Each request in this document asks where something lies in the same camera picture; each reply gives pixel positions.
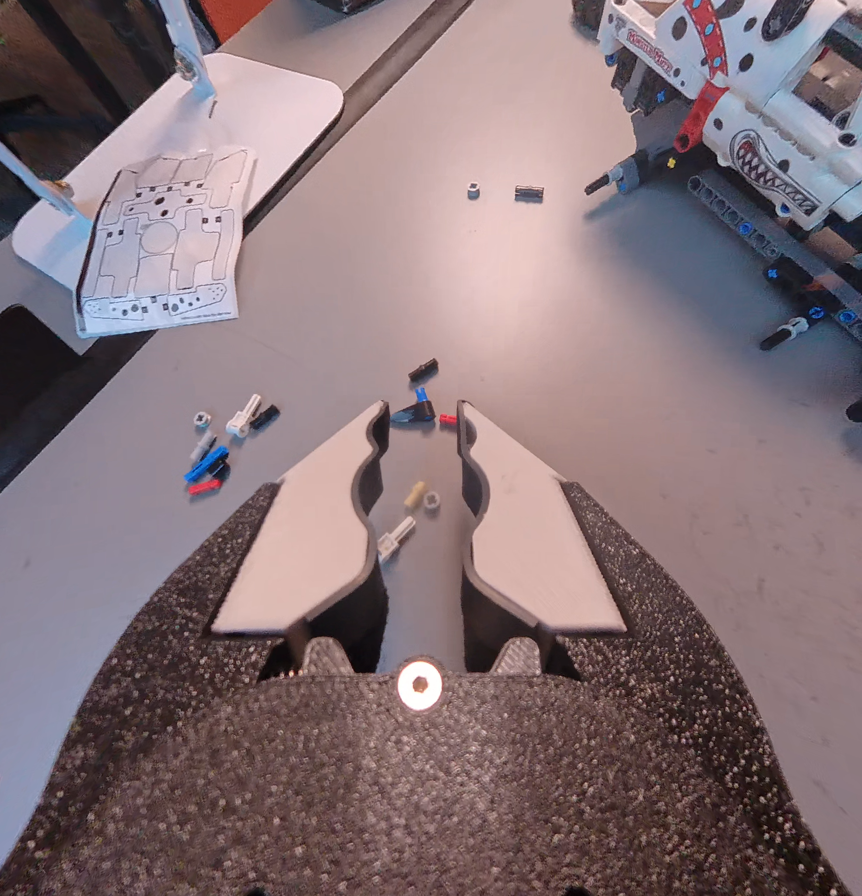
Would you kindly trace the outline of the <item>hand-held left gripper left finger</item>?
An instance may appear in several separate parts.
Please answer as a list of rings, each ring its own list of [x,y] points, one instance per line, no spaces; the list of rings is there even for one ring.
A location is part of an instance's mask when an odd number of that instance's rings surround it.
[[[365,583],[378,539],[390,406],[378,400],[286,471],[217,609],[217,635],[287,633]]]

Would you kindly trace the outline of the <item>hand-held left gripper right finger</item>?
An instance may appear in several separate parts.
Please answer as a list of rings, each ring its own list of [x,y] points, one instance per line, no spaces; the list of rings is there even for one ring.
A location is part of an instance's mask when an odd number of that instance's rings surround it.
[[[473,516],[469,582],[550,633],[626,633],[627,624],[565,495],[567,481],[460,400],[462,497]]]

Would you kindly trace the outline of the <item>white lego truck model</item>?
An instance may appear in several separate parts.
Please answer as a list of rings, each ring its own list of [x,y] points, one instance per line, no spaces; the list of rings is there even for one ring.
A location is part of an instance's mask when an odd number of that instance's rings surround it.
[[[793,309],[762,351],[829,320],[862,344],[862,2],[571,5],[625,109],[653,117],[585,193],[688,174]]]

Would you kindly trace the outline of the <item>white sticker sheet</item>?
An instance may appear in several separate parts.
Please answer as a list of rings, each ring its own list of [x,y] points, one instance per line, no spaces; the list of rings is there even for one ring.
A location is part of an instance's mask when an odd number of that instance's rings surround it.
[[[255,162],[252,149],[225,146],[122,168],[80,270],[78,336],[236,319],[235,264]]]

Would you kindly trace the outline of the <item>white booklet stand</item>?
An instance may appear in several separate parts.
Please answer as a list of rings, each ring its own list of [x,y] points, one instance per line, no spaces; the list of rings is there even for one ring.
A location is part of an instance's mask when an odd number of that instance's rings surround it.
[[[248,214],[343,110],[343,92],[330,81],[223,52],[204,55],[187,3],[159,6],[176,74],[69,173],[68,186],[39,178],[0,140],[0,163],[39,199],[16,225],[12,249],[67,288],[77,285],[92,219],[121,168],[173,151],[254,151]]]

